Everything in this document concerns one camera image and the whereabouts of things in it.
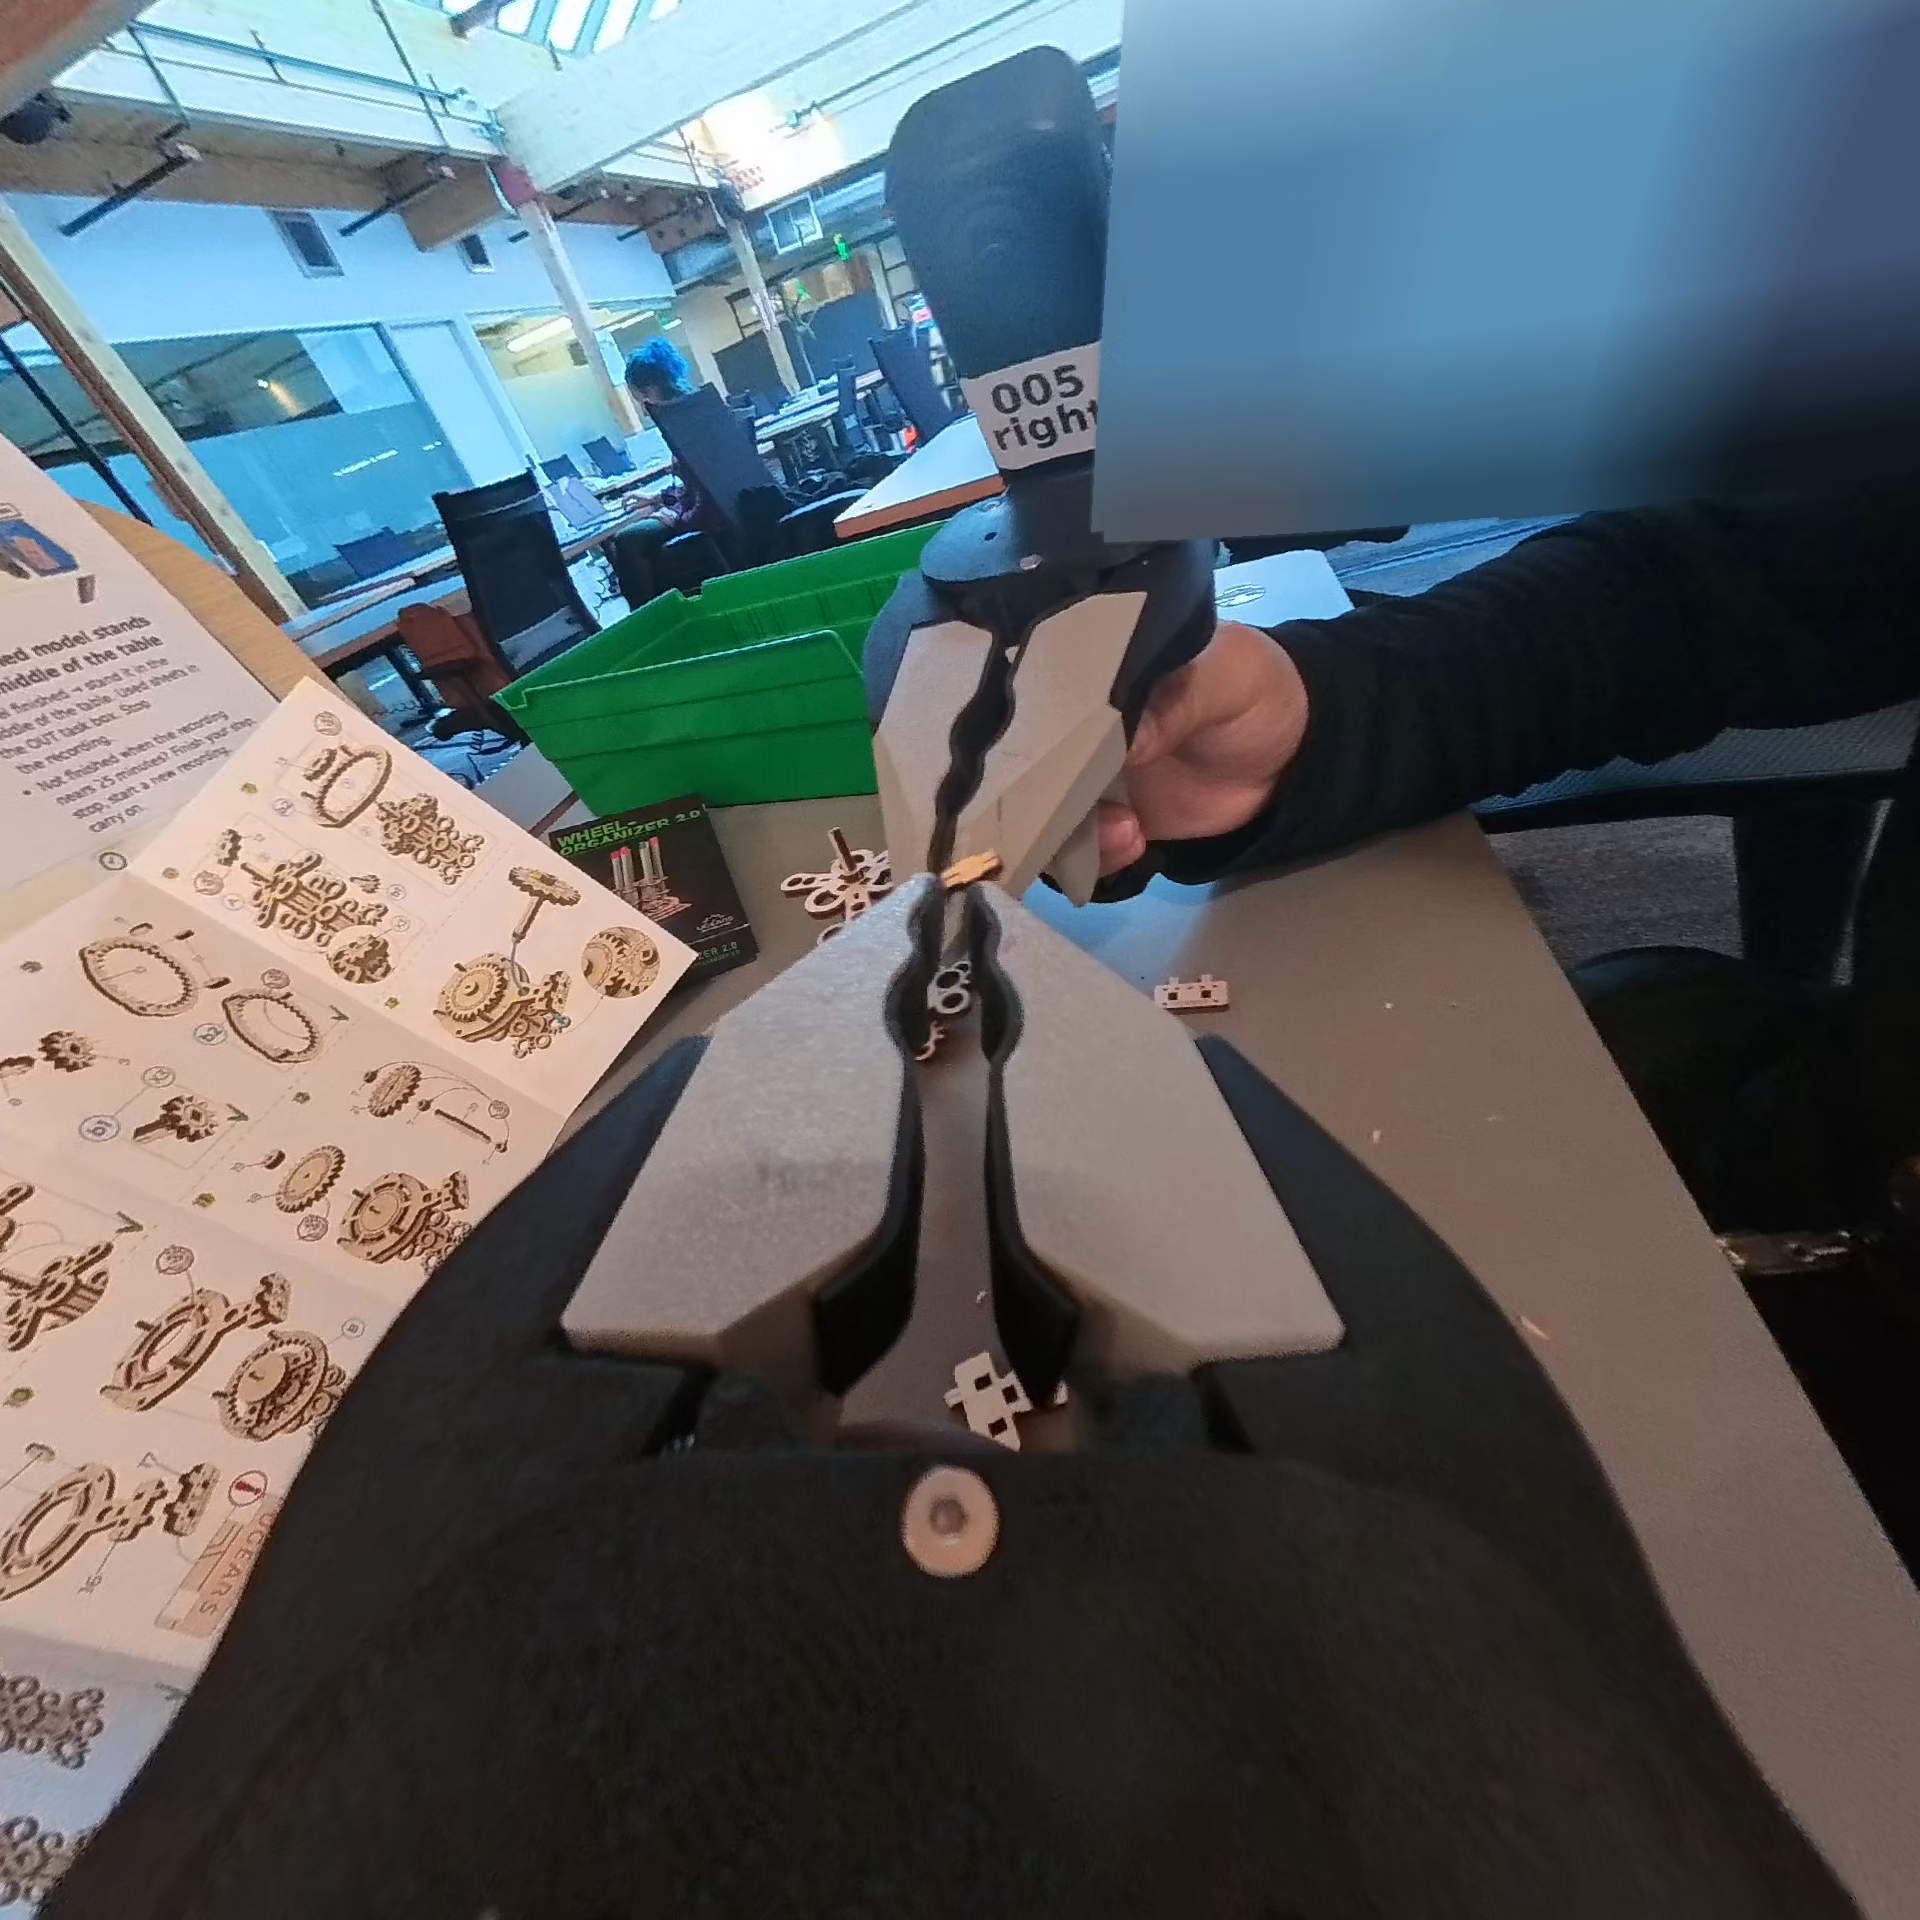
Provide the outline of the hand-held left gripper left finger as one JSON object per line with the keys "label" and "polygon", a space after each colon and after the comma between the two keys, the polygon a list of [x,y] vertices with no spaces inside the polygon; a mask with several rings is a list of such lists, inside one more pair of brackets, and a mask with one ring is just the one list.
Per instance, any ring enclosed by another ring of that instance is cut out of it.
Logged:
{"label": "hand-held left gripper left finger", "polygon": [[563,1314],[567,1341],[846,1393],[914,1303],[944,889],[902,881],[726,1011]]}

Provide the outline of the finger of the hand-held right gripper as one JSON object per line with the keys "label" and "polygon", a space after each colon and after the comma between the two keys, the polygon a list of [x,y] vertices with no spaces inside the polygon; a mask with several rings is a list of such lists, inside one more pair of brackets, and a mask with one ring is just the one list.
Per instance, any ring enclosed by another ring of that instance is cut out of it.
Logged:
{"label": "finger of the hand-held right gripper", "polygon": [[1120,776],[1126,726],[1113,685],[1145,592],[1103,592],[1047,614],[1014,664],[1014,709],[959,809],[956,857],[999,855],[1022,896],[1047,878],[1072,905],[1098,887],[1098,803]]}
{"label": "finger of the hand-held right gripper", "polygon": [[967,622],[872,625],[872,754],[899,879],[936,873],[953,855],[982,775],[996,658],[992,632]]}

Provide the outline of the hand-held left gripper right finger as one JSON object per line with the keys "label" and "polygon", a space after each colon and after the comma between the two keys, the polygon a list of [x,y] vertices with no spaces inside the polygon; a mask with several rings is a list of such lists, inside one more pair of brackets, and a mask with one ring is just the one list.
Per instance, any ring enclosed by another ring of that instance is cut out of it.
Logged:
{"label": "hand-held left gripper right finger", "polygon": [[992,881],[967,943],[992,1306],[1025,1387],[1336,1349],[1343,1315],[1179,1019]]}

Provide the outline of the person's right forearm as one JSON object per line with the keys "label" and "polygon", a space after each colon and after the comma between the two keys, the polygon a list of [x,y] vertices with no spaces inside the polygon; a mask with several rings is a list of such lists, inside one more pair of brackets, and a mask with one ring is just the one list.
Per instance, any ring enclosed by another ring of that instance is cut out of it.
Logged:
{"label": "person's right forearm", "polygon": [[1919,485],[1563,520],[1417,595],[1298,622],[1304,744],[1256,863],[1352,847],[1726,728],[1919,687]]}

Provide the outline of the person's right hand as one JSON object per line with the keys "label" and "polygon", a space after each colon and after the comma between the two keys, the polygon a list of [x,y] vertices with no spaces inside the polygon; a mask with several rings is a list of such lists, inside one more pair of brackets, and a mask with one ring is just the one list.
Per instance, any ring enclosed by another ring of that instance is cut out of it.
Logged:
{"label": "person's right hand", "polygon": [[1219,623],[1153,687],[1116,792],[1096,803],[1096,896],[1127,896],[1168,847],[1249,827],[1300,749],[1308,712],[1305,679],[1281,640]]}

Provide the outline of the green plastic bin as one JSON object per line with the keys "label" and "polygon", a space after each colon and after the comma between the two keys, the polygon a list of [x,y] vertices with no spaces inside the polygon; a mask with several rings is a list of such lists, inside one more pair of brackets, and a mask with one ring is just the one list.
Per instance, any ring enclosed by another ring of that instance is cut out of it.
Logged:
{"label": "green plastic bin", "polygon": [[594,813],[698,794],[710,807],[872,794],[866,689],[834,630],[499,697]]}
{"label": "green plastic bin", "polygon": [[823,555],[825,566],[801,560],[734,570],[711,581],[683,606],[683,618],[654,659],[730,654],[774,640],[833,632],[857,664],[875,614],[902,577],[919,563],[882,561],[846,568],[850,552]]}

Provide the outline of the wooden flower tower assembly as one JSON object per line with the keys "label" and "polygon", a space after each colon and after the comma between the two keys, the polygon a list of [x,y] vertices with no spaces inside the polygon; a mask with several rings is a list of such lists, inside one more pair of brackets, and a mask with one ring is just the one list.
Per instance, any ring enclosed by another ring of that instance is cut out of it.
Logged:
{"label": "wooden flower tower assembly", "polygon": [[855,847],[841,827],[831,827],[827,841],[825,865],[784,875],[779,893],[816,921],[848,925],[896,889],[892,857],[884,847]]}

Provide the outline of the orange-edged table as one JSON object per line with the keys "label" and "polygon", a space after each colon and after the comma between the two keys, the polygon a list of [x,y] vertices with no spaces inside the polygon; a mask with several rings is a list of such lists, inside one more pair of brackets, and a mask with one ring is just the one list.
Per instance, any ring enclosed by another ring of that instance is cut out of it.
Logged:
{"label": "orange-edged table", "polygon": [[979,419],[963,416],[841,509],[833,530],[839,542],[857,542],[961,512],[1002,491],[1004,477]]}

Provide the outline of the black kit box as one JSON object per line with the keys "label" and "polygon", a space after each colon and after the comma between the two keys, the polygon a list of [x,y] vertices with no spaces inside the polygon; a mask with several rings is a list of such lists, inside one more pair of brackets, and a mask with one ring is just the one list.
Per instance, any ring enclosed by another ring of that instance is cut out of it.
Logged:
{"label": "black kit box", "polygon": [[648,921],[696,951],[694,975],[747,967],[759,955],[707,802],[678,794],[564,823],[547,841]]}

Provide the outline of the black office chair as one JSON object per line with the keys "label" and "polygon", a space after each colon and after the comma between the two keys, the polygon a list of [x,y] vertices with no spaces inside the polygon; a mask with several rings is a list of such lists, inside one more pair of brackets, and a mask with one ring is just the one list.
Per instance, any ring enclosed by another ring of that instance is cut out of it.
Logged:
{"label": "black office chair", "polygon": [[715,560],[722,570],[779,560],[779,527],[793,502],[761,457],[753,427],[711,386],[651,401],[649,416],[690,499],[678,543],[694,557]]}
{"label": "black office chair", "polygon": [[465,575],[468,611],[508,680],[602,632],[534,471],[432,498]]}

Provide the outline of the printed instruction booklet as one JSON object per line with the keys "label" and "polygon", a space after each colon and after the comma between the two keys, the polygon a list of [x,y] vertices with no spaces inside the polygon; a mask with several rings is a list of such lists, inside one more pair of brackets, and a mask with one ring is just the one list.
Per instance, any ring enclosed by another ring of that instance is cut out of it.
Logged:
{"label": "printed instruction booklet", "polygon": [[694,953],[314,685],[6,942],[6,1909],[105,1822],[352,1378]]}

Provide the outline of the person's dark trousers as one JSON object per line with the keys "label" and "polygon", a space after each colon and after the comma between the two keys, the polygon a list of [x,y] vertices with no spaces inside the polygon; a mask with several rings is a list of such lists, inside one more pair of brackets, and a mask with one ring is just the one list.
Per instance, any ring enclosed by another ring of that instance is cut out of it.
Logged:
{"label": "person's dark trousers", "polygon": [[1687,946],[1575,967],[1575,993],[1716,1234],[1842,1238],[1750,1282],[1899,1555],[1919,1526],[1919,827],[1890,803],[1855,970],[1812,986]]}

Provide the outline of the white instruction board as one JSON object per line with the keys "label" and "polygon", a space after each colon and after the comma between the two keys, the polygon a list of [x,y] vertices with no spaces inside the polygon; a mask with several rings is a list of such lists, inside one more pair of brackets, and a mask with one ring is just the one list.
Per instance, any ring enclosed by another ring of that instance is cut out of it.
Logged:
{"label": "white instruction board", "polygon": [[276,703],[88,504],[2,446],[6,893],[166,823]]}

